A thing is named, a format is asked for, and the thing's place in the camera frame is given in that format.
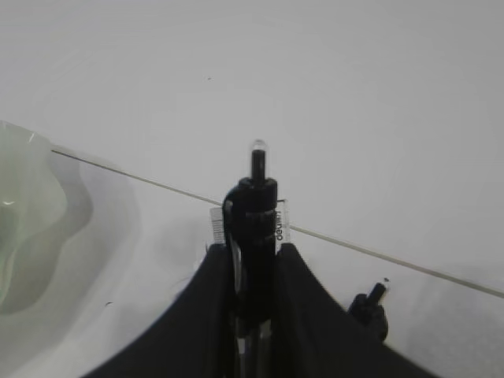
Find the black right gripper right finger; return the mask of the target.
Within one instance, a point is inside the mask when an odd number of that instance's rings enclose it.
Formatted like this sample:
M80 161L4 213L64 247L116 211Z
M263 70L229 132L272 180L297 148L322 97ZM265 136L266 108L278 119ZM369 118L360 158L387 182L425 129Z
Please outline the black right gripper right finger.
M274 377L431 377L383 344L333 299L292 243L275 257Z

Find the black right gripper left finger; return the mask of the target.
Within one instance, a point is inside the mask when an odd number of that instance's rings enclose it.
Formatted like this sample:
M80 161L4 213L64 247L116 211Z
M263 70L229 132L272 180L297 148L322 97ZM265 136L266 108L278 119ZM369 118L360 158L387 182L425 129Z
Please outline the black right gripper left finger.
M175 302L88 377L224 377L231 369L232 257L213 244Z

